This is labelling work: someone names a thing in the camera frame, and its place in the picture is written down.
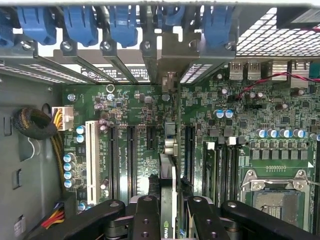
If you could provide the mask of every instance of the blue latch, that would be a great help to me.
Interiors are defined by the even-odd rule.
[[[138,43],[136,5],[109,6],[110,34],[113,40],[123,48],[135,46]]]
[[[57,42],[55,20],[48,7],[17,7],[17,14],[24,35],[41,45]]]
[[[64,22],[69,37],[88,47],[98,43],[97,21],[92,6],[63,8]]]
[[[204,6],[202,28],[206,44],[210,47],[218,47],[228,43],[229,32],[232,23],[233,7]]]
[[[11,22],[0,12],[0,48],[11,48],[14,45],[14,32]]]

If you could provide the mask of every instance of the ventilation grille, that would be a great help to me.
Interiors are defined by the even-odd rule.
[[[315,57],[320,55],[320,33],[277,29],[277,8],[271,8],[239,37],[238,57]]]
[[[65,83],[64,81],[56,80],[51,77],[46,77],[46,76],[42,76],[39,74],[31,73],[28,71],[20,70],[20,69],[11,67],[11,66],[4,66],[3,64],[0,64],[0,70],[9,71],[9,72],[16,73],[16,74],[21,74],[22,77],[29,76],[32,78],[36,78],[36,79],[40,79],[40,80],[44,80],[44,81],[48,81],[48,82],[52,82],[52,83],[57,83],[57,84]]]

